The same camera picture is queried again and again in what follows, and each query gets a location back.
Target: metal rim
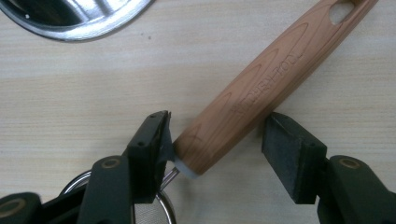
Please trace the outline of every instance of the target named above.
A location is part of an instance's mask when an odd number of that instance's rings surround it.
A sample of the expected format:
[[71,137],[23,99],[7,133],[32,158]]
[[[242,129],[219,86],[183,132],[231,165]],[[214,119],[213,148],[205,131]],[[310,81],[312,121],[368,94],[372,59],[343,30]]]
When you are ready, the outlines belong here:
[[[91,176],[91,171],[86,171],[78,176],[76,176],[72,181],[70,181],[66,187],[61,191],[60,195],[64,195],[73,189],[76,189],[78,187],[84,186],[88,183],[90,176]],[[170,203],[170,200],[166,193],[161,190],[160,192],[157,193],[156,195],[156,200],[158,203],[160,203],[161,207],[163,208],[163,211],[165,212],[167,222],[169,224],[176,224],[176,217],[175,217],[175,211],[173,208],[173,205]]]
[[9,1],[0,1],[0,9],[24,29],[46,38],[62,41],[79,41],[108,34],[138,16],[155,0],[128,0],[122,7],[103,17],[88,19],[76,25],[54,26],[30,20],[30,16],[21,13]]

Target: handle hole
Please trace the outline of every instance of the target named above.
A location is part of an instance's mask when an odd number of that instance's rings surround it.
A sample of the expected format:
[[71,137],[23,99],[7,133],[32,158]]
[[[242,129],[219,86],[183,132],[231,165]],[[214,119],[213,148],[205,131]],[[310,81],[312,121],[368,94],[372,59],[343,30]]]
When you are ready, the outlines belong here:
[[352,0],[340,0],[330,8],[330,21],[336,25],[344,21],[355,8]]

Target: wooden table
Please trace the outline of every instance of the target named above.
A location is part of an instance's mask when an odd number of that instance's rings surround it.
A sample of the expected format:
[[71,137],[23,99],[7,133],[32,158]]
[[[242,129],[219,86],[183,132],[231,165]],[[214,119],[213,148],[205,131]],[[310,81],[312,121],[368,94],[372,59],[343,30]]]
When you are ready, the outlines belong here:
[[[176,138],[317,0],[156,1],[114,35],[61,43],[0,14],[0,197],[46,202],[74,176],[120,154],[144,118],[172,111]],[[276,111],[365,161],[396,191],[396,5],[381,0]],[[166,189],[178,223],[318,223],[261,154],[257,129],[198,179]]]

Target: stainless steel bowl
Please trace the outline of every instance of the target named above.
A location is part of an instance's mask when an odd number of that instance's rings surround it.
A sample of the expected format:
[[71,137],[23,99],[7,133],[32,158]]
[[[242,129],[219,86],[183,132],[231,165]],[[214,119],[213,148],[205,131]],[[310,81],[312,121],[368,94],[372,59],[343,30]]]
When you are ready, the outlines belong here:
[[79,41],[119,29],[154,0],[0,0],[0,9],[26,30]]

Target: screw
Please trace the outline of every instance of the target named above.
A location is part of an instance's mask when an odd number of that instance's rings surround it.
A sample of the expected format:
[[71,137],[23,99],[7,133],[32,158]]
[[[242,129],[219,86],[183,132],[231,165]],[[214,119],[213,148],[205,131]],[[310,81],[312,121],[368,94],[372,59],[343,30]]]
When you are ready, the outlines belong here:
[[361,165],[358,162],[353,161],[351,159],[347,159],[347,158],[343,158],[343,159],[339,160],[339,162],[343,166],[350,168],[350,169],[358,169],[359,167],[361,167]]
[[10,217],[17,214],[26,206],[26,201],[22,198],[13,199],[6,203],[0,204],[0,218]]
[[118,159],[108,159],[108,160],[102,162],[102,168],[111,169],[111,168],[114,168],[114,167],[120,165],[120,163],[121,162]]

